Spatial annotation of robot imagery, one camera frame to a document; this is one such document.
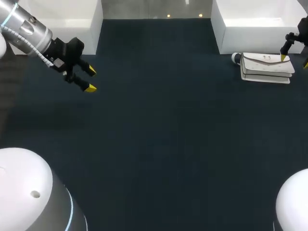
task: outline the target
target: white box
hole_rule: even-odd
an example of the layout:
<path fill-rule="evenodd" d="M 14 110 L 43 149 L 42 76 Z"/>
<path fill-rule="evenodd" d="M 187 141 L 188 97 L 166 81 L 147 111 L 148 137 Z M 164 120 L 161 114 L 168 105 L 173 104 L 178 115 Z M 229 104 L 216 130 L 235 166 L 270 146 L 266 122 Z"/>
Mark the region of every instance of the white box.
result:
<path fill-rule="evenodd" d="M 307 13 L 297 0 L 214 0 L 211 22 L 220 54 L 280 53 Z M 289 53 L 301 53 L 295 42 Z"/>
<path fill-rule="evenodd" d="M 101 0 L 19 0 L 18 4 L 47 26 L 53 39 L 69 42 L 77 37 L 85 44 L 83 54 L 96 54 L 103 23 Z"/>

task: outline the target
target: white handbag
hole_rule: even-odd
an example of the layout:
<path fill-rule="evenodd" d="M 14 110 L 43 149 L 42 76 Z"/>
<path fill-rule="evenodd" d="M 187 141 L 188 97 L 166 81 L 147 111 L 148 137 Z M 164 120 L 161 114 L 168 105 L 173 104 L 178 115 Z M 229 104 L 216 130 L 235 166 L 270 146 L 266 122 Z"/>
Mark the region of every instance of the white handbag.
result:
<path fill-rule="evenodd" d="M 247 81 L 289 84 L 295 70 L 289 56 L 281 62 L 280 55 L 243 53 L 241 73 Z"/>

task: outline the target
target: robotic arm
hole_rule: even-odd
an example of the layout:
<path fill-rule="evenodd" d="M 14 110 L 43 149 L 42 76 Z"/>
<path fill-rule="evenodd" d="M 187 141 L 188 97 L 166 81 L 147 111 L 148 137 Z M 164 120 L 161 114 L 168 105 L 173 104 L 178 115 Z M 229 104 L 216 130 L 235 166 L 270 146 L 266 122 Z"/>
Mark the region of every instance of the robotic arm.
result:
<path fill-rule="evenodd" d="M 79 65 L 89 76 L 96 74 L 93 67 L 81 59 L 84 43 L 73 38 L 64 43 L 52 39 L 52 32 L 13 0 L 0 0 L 0 58 L 6 51 L 5 41 L 28 56 L 38 56 L 48 67 L 62 73 L 68 83 L 77 84 L 83 91 L 96 88 L 78 77 L 73 68 Z"/>
<path fill-rule="evenodd" d="M 281 61 L 285 59 L 288 55 L 288 51 L 295 41 L 304 43 L 305 46 L 308 46 L 308 16 L 307 18 L 303 18 L 298 24 L 299 34 L 295 35 L 294 33 L 290 33 L 286 35 L 285 39 L 287 40 L 284 46 L 281 48 Z M 308 59 L 304 62 L 304 68 L 308 68 Z"/>

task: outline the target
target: cable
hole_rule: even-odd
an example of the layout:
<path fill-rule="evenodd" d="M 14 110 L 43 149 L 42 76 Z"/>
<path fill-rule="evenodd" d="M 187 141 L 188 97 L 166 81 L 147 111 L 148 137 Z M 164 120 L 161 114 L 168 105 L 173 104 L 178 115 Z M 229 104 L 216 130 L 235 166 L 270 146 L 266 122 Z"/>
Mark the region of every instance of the cable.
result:
<path fill-rule="evenodd" d="M 22 37 L 20 34 L 8 28 L 7 26 L 0 25 L 0 29 L 11 33 L 12 35 L 20 39 L 22 42 L 24 42 L 27 46 L 29 46 L 35 52 L 35 54 L 47 65 L 47 67 L 53 66 L 52 62 L 45 58 L 44 55 L 42 55 L 27 39 Z"/>

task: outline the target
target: dark blue mat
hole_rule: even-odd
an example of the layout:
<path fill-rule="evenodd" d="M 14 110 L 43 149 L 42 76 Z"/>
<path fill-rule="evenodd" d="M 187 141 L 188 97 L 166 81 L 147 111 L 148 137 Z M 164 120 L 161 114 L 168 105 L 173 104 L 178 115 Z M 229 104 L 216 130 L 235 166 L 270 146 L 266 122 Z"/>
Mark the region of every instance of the dark blue mat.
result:
<path fill-rule="evenodd" d="M 90 231 L 271 231 L 308 168 L 308 72 L 245 82 L 210 20 L 103 23 L 95 94 L 33 60 L 1 147 L 47 160 Z"/>

